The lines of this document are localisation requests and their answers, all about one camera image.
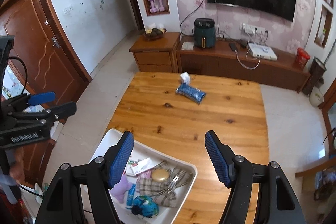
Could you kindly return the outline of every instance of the wooden table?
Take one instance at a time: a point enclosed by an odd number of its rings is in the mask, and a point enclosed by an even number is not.
[[[267,165],[268,134],[260,87],[243,80],[192,75],[192,86],[207,93],[198,105],[175,94],[179,78],[174,73],[137,73],[107,130],[130,131],[135,140],[194,164],[198,176],[175,223],[217,224],[230,190],[218,180],[204,136],[214,130],[236,155]],[[253,223],[257,196],[258,185],[254,185],[246,223]]]
[[[176,48],[179,32],[166,32],[162,38],[148,41],[143,35],[129,49],[140,71],[179,72]]]

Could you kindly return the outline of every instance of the smartphone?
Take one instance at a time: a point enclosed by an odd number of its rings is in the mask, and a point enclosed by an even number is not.
[[[229,46],[230,48],[232,49],[233,52],[237,51],[238,52],[238,49],[236,47],[236,44],[235,43],[229,43]]]

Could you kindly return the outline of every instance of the wall socket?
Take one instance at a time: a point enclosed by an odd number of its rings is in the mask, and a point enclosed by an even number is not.
[[[69,7],[64,8],[63,11],[64,11],[65,14],[68,14],[68,13],[70,13],[73,9],[74,9],[74,8],[72,7],[72,5],[70,5]]]
[[[266,32],[265,28],[250,25],[250,24],[246,24],[246,23],[240,23],[239,29],[241,31],[246,31],[249,34],[253,34],[253,32],[255,32],[255,33],[261,35],[261,34],[265,34],[265,32]]]

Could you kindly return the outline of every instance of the green air fryer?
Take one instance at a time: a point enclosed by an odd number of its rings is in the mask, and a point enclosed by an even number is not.
[[[215,21],[211,18],[198,18],[194,23],[195,46],[212,48],[216,43]]]

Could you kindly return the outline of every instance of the person's hand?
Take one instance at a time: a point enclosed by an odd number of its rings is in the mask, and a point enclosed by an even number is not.
[[[16,180],[17,183],[21,184],[25,180],[25,173],[23,169],[23,156],[25,152],[23,147],[15,149],[15,164],[10,168],[9,174],[12,178]]]

